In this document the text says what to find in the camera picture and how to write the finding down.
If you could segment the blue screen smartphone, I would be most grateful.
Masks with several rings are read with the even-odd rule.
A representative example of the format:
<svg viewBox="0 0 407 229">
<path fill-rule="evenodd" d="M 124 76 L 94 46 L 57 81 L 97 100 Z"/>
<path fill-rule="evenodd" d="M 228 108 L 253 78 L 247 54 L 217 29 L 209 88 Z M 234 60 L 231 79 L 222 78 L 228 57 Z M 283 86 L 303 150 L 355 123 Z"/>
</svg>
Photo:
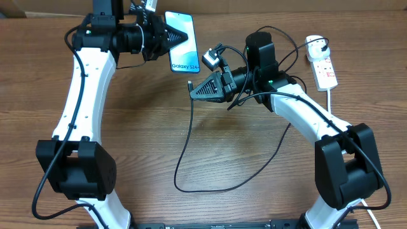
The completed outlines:
<svg viewBox="0 0 407 229">
<path fill-rule="evenodd" d="M 171 70 L 177 73 L 199 73 L 200 64 L 193 17 L 185 13 L 166 11 L 165 21 L 171 27 L 188 35 L 186 41 L 176 45 L 169 51 Z"/>
</svg>

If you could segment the white power strip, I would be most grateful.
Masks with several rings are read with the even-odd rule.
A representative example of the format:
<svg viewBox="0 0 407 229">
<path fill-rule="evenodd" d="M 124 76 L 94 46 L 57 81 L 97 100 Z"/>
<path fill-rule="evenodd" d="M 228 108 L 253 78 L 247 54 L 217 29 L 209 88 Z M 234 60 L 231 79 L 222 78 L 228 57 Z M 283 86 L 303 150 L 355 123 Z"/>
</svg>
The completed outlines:
<svg viewBox="0 0 407 229">
<path fill-rule="evenodd" d="M 338 85 L 335 70 L 329 57 L 311 62 L 310 65 L 318 91 L 328 91 Z"/>
</svg>

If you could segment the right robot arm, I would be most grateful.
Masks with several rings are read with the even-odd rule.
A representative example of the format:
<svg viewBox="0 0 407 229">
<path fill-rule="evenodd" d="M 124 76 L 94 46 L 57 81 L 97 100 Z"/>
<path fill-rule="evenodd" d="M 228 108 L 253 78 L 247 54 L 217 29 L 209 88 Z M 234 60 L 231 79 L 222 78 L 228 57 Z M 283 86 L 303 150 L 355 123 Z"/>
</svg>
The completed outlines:
<svg viewBox="0 0 407 229">
<path fill-rule="evenodd" d="M 349 213 L 363 208 L 363 200 L 388 188 L 373 131 L 351 125 L 313 101 L 293 76 L 280 70 L 268 32 L 247 36 L 245 66 L 231 70 L 217 45 L 202 56 L 211 70 L 199 86 L 190 88 L 193 101 L 243 103 L 242 92 L 285 118 L 315 150 L 315 185 L 319 198 L 303 213 L 298 228 L 356 228 Z"/>
</svg>

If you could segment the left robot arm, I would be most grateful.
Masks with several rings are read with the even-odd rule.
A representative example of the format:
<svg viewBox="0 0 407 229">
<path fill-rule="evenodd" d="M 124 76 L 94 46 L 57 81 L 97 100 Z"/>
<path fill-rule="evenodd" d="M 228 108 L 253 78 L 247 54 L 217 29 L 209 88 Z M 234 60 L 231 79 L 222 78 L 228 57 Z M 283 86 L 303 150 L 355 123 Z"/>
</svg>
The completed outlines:
<svg viewBox="0 0 407 229">
<path fill-rule="evenodd" d="M 101 121 L 109 83 L 121 53 L 156 60 L 188 35 L 155 13 L 155 1 L 133 4 L 134 23 L 126 24 L 123 3 L 94 1 L 93 11 L 64 41 L 73 54 L 71 86 L 60 121 L 49 140 L 40 140 L 36 157 L 44 175 L 39 186 L 52 189 L 84 208 L 96 228 L 135 228 L 130 211 L 115 191 L 117 168 L 101 145 Z"/>
</svg>

